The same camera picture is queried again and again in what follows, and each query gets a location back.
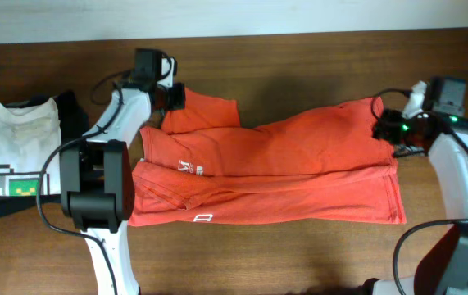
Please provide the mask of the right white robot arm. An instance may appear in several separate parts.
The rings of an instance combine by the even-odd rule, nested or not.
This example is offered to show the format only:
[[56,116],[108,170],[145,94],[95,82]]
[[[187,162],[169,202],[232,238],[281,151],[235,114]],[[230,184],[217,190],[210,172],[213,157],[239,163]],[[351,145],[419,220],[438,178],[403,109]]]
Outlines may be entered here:
[[[374,136],[422,150],[438,176],[446,217],[405,232],[394,248],[393,279],[367,280],[367,293],[468,294],[468,119],[452,110],[387,109],[378,117]],[[420,230],[440,225],[448,226],[448,231],[420,261],[415,274],[401,277],[398,258],[404,242]]]

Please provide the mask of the orange red t-shirt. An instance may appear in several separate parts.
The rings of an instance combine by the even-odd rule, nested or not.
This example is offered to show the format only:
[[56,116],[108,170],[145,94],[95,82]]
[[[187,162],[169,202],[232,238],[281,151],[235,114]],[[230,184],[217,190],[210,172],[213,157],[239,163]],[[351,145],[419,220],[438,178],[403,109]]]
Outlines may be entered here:
[[406,222],[393,148],[372,136],[380,100],[319,107],[248,129],[235,101],[185,95],[183,109],[141,130],[131,225]]

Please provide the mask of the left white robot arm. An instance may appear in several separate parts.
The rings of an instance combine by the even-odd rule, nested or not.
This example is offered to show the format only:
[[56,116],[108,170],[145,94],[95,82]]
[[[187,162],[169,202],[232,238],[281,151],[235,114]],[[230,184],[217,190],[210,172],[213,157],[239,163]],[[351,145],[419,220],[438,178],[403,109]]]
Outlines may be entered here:
[[117,85],[84,137],[60,153],[61,207],[87,243],[100,294],[139,294],[128,221],[134,209],[129,146],[156,109],[185,106],[184,84]]

